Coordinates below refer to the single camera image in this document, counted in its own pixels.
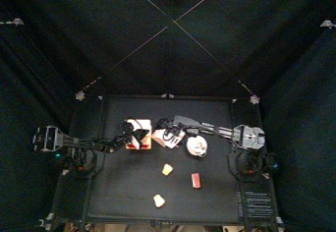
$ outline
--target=black fabric wall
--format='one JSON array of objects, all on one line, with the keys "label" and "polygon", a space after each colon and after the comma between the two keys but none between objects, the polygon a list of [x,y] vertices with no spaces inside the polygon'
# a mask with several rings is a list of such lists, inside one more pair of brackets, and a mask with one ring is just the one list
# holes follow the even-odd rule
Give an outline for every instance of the black fabric wall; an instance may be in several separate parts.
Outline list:
[{"label": "black fabric wall", "polygon": [[304,231],[336,228],[335,47],[327,29],[263,97],[268,144],[283,165],[280,211]]},{"label": "black fabric wall", "polygon": [[11,1],[69,86],[113,94],[260,95],[336,16],[336,0]]},{"label": "black fabric wall", "polygon": [[[203,0],[152,1],[177,19]],[[284,167],[281,215],[335,228],[336,35],[319,27],[335,18],[335,4],[207,0],[179,23],[217,65],[145,0],[1,0],[0,21],[19,17],[25,25],[0,26],[0,226],[48,212],[52,173],[25,146],[36,126],[67,131],[71,98],[95,78],[104,77],[88,92],[249,95],[233,75],[263,96],[269,147]]]},{"label": "black fabric wall", "polygon": [[[13,18],[7,11],[1,3],[0,21]],[[67,130],[72,115],[73,91],[21,29],[0,27],[1,231],[29,226],[49,212],[55,171],[51,157],[31,152],[32,137],[48,124]]]}]

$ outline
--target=white object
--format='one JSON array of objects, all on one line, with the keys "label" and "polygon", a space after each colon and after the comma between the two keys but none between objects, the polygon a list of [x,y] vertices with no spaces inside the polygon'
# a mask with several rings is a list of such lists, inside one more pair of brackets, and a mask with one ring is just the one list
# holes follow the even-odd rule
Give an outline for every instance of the white object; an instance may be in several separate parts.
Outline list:
[{"label": "white object", "polygon": [[336,28],[336,25],[329,21],[329,20],[325,20],[321,25],[320,25],[321,28],[331,28],[335,27]]},{"label": "white object", "polygon": [[173,136],[171,133],[168,135],[164,134],[165,129],[156,130],[152,134],[152,138],[161,146],[168,146],[169,148],[173,148],[185,137],[184,131],[180,132],[179,136]]},{"label": "white object", "polygon": [[207,155],[208,143],[204,137],[188,138],[187,149],[191,155],[204,157]]},{"label": "white object", "polygon": [[153,197],[153,201],[155,201],[155,205],[156,205],[157,207],[160,207],[160,206],[163,206],[163,205],[165,204],[165,201],[164,201],[164,199],[161,198],[160,195],[156,195],[156,196]]},{"label": "white object", "polygon": [[75,93],[76,100],[83,100],[85,98],[85,93],[83,91],[79,91]]},{"label": "white object", "polygon": [[252,95],[249,101],[251,101],[252,104],[259,104],[260,98],[256,95]]},{"label": "white object", "polygon": [[151,134],[152,134],[152,125],[149,119],[128,119],[129,123],[132,123],[133,131],[137,129],[149,130],[148,134],[144,136],[141,140],[143,147],[139,146],[139,142],[135,137],[131,137],[131,144],[125,145],[127,149],[151,149],[152,141],[151,141]]},{"label": "white object", "polygon": [[169,175],[169,173],[172,172],[172,170],[173,170],[173,167],[171,165],[165,164],[164,167],[163,167],[163,174],[165,176]]}]

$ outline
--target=metal frame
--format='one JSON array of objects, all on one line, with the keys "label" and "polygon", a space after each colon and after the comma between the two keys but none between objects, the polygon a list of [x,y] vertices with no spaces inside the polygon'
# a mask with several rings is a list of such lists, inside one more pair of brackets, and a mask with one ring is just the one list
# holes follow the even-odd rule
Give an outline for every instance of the metal frame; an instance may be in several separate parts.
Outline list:
[{"label": "metal frame", "polygon": [[89,87],[100,81],[107,75],[111,74],[111,72],[117,68],[117,66],[132,56],[135,52],[137,52],[148,42],[151,42],[167,29],[169,29],[169,51],[172,48],[172,26],[175,25],[181,32],[188,36],[188,38],[197,44],[197,46],[203,49],[203,51],[207,53],[207,55],[211,57],[211,59],[215,61],[215,63],[224,69],[224,72],[236,80],[236,82],[243,86],[243,88],[248,91],[251,95],[255,95],[255,92],[251,90],[251,88],[244,84],[237,77],[233,75],[233,73],[227,69],[224,64],[219,61],[219,59],[215,57],[215,55],[209,52],[209,50],[203,46],[203,44],[196,40],[196,38],[191,35],[191,33],[183,28],[183,26],[179,24],[179,21],[207,1],[201,0],[177,19],[173,19],[173,14],[172,14],[172,8],[173,8],[173,0],[169,0],[169,14],[167,14],[160,7],[151,1],[145,0],[148,4],[167,17],[169,20],[169,26],[165,26],[152,37],[149,37],[135,49],[133,51],[107,70],[105,74],[100,77],[97,77],[85,87],[81,88],[80,91],[87,91]]}]

